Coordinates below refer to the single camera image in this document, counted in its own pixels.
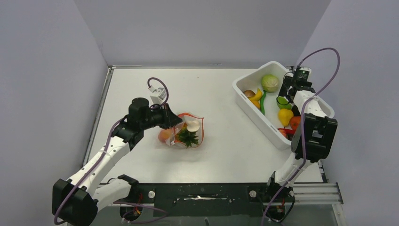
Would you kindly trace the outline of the toy pineapple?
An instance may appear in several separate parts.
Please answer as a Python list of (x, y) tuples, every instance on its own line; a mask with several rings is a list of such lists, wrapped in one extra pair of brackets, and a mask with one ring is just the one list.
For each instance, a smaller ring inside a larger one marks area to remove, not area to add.
[(182, 143), (186, 148), (192, 148), (199, 145), (199, 139), (196, 133), (187, 130), (185, 123), (175, 136), (176, 141)]

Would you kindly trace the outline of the toy peach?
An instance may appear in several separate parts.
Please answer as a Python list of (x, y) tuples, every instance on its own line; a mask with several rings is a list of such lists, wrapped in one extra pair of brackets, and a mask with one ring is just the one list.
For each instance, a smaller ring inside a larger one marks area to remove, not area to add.
[(162, 129), (158, 134), (158, 140), (165, 143), (173, 134), (172, 129)]

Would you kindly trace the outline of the white garlic bulb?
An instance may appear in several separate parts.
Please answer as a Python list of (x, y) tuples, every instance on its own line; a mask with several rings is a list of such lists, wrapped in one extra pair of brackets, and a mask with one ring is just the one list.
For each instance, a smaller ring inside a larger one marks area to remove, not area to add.
[(197, 120), (186, 121), (186, 124), (187, 124), (187, 130), (193, 133), (196, 133), (201, 127), (201, 123)]

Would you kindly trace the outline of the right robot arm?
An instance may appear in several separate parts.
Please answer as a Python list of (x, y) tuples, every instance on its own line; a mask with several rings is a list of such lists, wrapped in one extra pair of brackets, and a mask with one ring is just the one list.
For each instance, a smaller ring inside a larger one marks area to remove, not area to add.
[(286, 76), (280, 94), (297, 107), (300, 122), (291, 140), (291, 154), (283, 166), (273, 173), (274, 183), (265, 187), (271, 201), (283, 195), (282, 187), (291, 187), (310, 165), (327, 158), (338, 126), (337, 120), (323, 111), (320, 98), (308, 81), (309, 68), (297, 67), (293, 76)]

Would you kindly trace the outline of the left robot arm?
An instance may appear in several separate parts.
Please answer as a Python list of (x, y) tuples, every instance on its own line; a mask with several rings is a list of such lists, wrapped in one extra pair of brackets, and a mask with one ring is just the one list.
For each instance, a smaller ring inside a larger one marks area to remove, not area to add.
[(170, 129), (182, 122), (168, 104), (150, 108), (146, 98), (132, 100), (128, 114), (110, 129), (105, 145), (78, 172), (67, 180), (57, 180), (52, 189), (54, 224), (69, 223), (88, 226), (97, 213), (113, 202), (129, 195), (137, 181), (123, 175), (110, 184), (100, 183), (111, 169), (154, 127)]

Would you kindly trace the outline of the clear zip bag orange zipper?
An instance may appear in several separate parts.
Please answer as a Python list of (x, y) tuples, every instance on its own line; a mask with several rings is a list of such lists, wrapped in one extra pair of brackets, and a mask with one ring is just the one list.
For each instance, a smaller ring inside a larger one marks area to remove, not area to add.
[(181, 113), (178, 117), (181, 123), (158, 133), (159, 142), (175, 149), (199, 147), (204, 140), (204, 117), (191, 113)]

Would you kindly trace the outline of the light green pepper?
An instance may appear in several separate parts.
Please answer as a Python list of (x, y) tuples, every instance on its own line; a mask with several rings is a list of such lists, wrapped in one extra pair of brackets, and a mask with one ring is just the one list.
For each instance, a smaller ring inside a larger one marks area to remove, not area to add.
[(292, 105), (286, 97), (278, 96), (276, 97), (276, 103), (279, 109), (292, 109)]

